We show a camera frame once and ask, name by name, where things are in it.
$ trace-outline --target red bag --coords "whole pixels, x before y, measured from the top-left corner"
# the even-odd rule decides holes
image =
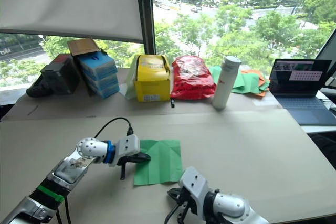
[[[214,95],[216,84],[200,57],[177,57],[173,62],[173,68],[174,88],[171,98],[198,100]]]

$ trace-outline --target white thermos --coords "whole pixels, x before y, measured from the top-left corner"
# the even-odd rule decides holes
[[[234,56],[226,56],[222,63],[222,70],[219,75],[218,84],[212,105],[216,109],[222,110],[226,107],[233,84],[237,78],[241,61]]]

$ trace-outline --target window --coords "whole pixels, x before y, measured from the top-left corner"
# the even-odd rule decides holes
[[[336,28],[336,0],[153,0],[156,50],[223,57],[270,74],[276,58],[314,59]]]
[[[67,42],[75,38],[0,34],[0,92],[28,88],[40,70],[58,54],[69,52]],[[143,53],[143,45],[111,40],[96,40],[111,56],[117,67],[129,67],[135,53]]]

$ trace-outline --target yellow box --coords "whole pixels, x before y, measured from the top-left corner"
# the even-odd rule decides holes
[[[134,82],[139,102],[170,99],[170,69],[163,55],[138,55]]]

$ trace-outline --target green band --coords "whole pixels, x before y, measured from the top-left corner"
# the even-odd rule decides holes
[[[62,195],[55,194],[53,191],[50,191],[48,188],[45,188],[42,185],[39,185],[37,189],[44,192],[46,195],[49,195],[50,197],[54,198],[56,202],[62,203],[64,200],[64,197]]]

